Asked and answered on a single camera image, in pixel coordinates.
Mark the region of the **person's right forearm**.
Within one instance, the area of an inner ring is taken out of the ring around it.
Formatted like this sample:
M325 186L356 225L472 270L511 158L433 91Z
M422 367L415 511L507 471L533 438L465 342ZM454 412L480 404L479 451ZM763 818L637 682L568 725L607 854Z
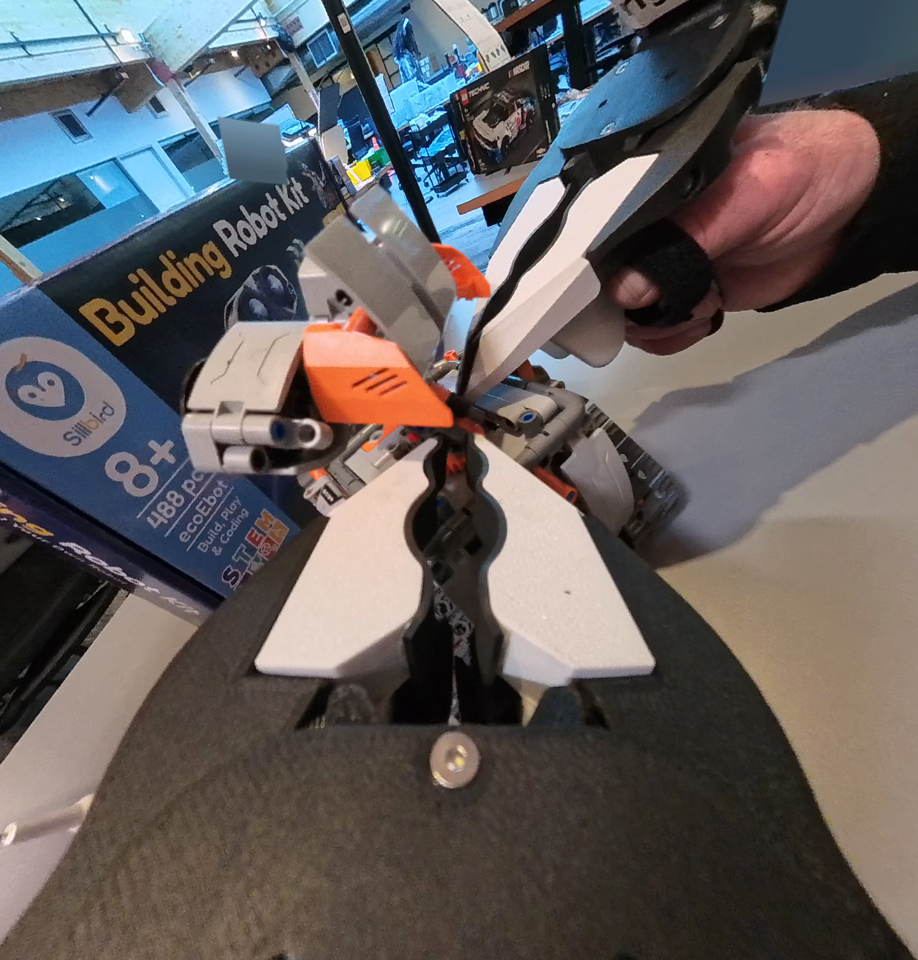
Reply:
M841 109L862 116L878 138L880 166L834 257L801 290L764 312L828 297L882 274L918 271L918 71L779 102L764 111L793 109Z

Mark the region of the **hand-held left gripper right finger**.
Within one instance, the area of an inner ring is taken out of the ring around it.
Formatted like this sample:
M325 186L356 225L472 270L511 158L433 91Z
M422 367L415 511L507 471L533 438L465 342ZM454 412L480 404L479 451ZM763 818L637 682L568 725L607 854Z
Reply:
M485 566L500 675L561 688L651 674L655 659L580 512L486 438L470 442L467 465L501 522Z

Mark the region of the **black metal pole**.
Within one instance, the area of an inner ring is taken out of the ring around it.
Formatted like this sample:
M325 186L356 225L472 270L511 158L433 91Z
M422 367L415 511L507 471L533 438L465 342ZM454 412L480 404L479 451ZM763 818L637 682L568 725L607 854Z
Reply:
M343 1L322 1L322 6L336 32L337 40L369 109L377 133L389 154L393 171L417 225L428 240L438 244L441 242L441 237L417 183L413 166L402 147L392 117L382 100L364 48L354 30L351 15Z

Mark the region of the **dark blue robot kit box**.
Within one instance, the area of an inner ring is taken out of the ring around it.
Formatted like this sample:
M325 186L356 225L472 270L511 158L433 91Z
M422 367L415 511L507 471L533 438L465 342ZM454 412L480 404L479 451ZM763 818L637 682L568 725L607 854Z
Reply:
M292 477L193 467L188 372L240 321L305 320L298 256L343 208L308 140L0 298L0 522L191 622L316 512Z

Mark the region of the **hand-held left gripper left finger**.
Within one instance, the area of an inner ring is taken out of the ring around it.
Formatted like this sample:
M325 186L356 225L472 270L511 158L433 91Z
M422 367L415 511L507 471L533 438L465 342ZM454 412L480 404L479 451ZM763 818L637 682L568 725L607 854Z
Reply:
M403 646L423 594L407 539L430 488L429 438L333 511L254 666L292 677L406 677Z

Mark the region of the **grey orange brick toy robot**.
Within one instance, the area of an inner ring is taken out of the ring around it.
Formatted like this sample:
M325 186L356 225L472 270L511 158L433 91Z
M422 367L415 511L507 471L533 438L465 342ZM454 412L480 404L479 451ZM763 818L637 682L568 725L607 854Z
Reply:
M460 397L463 354L444 351L444 328L489 282L452 246L430 243L386 191L290 253L308 322L231 325L187 378L181 429L196 469L294 476L327 515L427 435L465 427L630 546L683 507L673 474L539 366Z

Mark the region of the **black car model box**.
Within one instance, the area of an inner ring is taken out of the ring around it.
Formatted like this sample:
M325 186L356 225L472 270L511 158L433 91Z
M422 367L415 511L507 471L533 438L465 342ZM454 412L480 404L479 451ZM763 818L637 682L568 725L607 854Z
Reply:
M453 92L449 107L473 174L538 162L560 129L547 47L537 46Z

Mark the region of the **person's right hand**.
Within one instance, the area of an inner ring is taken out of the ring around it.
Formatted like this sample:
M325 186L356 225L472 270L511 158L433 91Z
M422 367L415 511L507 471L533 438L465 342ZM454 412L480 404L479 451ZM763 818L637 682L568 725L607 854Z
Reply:
M856 113L744 119L726 170L672 216L711 262L714 287L678 326L646 329L627 318L627 345L677 354L710 335L720 311L758 310L796 293L834 256L879 166L873 126Z

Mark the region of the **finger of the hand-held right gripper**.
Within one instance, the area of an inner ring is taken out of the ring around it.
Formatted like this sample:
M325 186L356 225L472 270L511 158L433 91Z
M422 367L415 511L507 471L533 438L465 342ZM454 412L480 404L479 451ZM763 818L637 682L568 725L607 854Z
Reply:
M557 179L537 186L489 261L498 282L477 306L465 342L459 393L476 401L558 334L580 292L576 242L557 239L572 200Z
M607 280L673 243L681 162L632 155L597 172L588 154L547 154L502 222L486 273L491 297L469 332L469 395L478 398L549 342L590 366L623 343Z

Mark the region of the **brown background table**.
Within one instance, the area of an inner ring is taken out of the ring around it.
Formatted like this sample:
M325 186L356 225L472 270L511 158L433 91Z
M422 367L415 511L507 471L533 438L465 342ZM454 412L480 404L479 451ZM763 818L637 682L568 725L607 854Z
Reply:
M536 166L537 163L533 162L515 165L492 174L473 175L470 182L472 192L457 204L457 212L465 215L473 210L512 197Z

